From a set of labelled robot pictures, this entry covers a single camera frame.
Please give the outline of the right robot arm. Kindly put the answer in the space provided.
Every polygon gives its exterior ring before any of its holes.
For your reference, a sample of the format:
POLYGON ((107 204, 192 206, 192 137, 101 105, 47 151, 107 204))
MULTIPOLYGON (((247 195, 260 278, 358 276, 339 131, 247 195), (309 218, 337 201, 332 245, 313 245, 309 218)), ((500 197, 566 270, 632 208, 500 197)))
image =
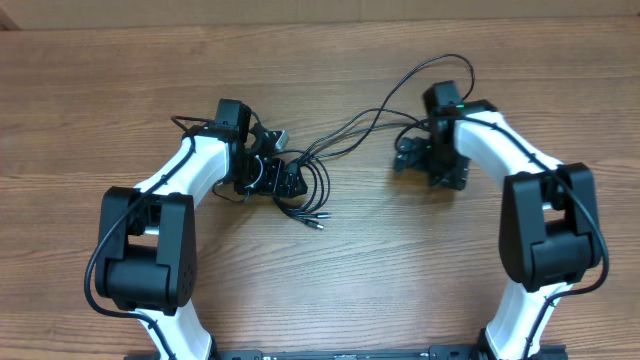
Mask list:
POLYGON ((502 191, 498 249, 508 277, 477 342, 433 345, 429 358, 567 358, 565 346, 541 344, 544 328, 561 299, 596 290, 609 271, 591 170, 541 152, 490 102, 465 101, 452 81, 432 85, 422 99, 429 135, 398 135, 394 168, 462 190, 469 165, 478 165, 502 191))

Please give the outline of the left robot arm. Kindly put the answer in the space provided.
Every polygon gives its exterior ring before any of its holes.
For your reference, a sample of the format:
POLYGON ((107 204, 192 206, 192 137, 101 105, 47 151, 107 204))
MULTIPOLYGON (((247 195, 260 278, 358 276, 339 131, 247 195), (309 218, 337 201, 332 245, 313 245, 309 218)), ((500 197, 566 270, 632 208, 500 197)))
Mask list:
POLYGON ((171 120, 183 132, 175 155, 136 186, 105 192, 83 290, 94 311, 139 321, 157 348, 155 358, 217 359, 214 337, 192 302, 197 206, 225 183, 244 200, 294 198, 307 186, 298 167, 278 157, 287 132, 264 127, 238 100, 220 100, 212 119, 171 120))

